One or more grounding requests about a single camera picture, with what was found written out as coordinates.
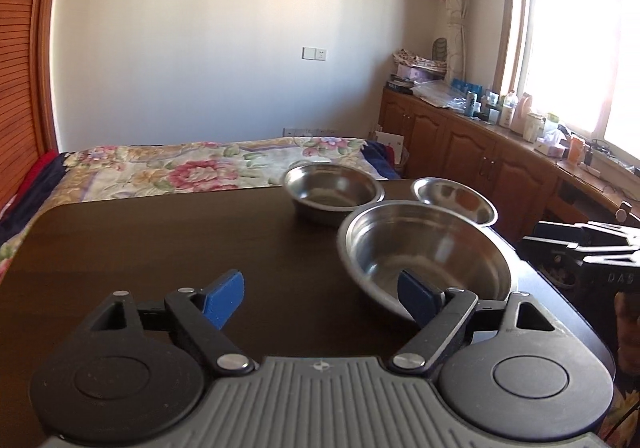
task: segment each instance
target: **cabinet door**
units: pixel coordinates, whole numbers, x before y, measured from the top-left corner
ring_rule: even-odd
[[[498,210],[494,229],[515,243],[542,218],[556,174],[552,164],[514,144],[501,146],[494,161],[486,173],[493,188],[489,200]]]
[[[422,101],[414,101],[409,160],[404,174],[410,179],[438,175],[447,122],[447,118],[444,114],[438,113],[438,110],[441,109],[426,106]]]
[[[440,177],[486,193],[484,170],[495,141],[467,122],[453,121],[442,147]]]
[[[408,96],[385,90],[380,113],[380,126],[383,132],[404,135],[407,139],[405,132],[410,117],[411,101]]]

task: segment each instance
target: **cabinet handle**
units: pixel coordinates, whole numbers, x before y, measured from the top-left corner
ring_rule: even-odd
[[[491,174],[494,172],[495,161],[491,161],[489,163],[489,171],[486,174],[486,179],[491,182],[493,179],[491,178]]]
[[[482,159],[480,160],[480,171],[478,173],[481,177],[482,177],[482,170],[484,169],[484,163],[486,163],[486,157],[482,157]]]

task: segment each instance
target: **small metal bowl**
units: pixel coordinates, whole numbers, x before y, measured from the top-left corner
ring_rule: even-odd
[[[398,275],[412,269],[444,290],[458,287],[481,299],[504,300],[517,289],[519,259],[491,229],[450,209],[385,201],[349,215],[338,231],[348,274],[373,300],[411,319],[398,301]]]
[[[411,191],[418,202],[450,209],[481,227],[494,225],[498,220],[495,206],[485,196],[464,184],[425,177],[414,181]]]
[[[282,186],[302,217],[335,227],[355,209],[380,202],[385,196],[382,185],[369,174],[334,163],[291,168],[284,174]]]

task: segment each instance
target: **pink box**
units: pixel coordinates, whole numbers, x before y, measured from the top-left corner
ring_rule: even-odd
[[[425,82],[431,81],[433,79],[438,79],[436,74],[425,70],[424,68],[416,68],[415,66],[406,66],[406,65],[398,65],[398,70],[396,71],[396,76],[400,76],[404,79],[411,79],[415,82]]]

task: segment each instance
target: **dark wooden table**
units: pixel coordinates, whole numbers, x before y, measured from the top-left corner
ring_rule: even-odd
[[[410,198],[410,183],[385,182],[386,198]],[[338,259],[335,230],[297,219],[281,188],[59,206],[34,225],[0,285],[0,448],[44,440],[28,400],[31,374],[109,293],[161,300],[228,269],[242,271],[246,291],[225,334],[258,361],[386,359],[417,331],[357,289]],[[600,348],[539,275],[525,285]]]

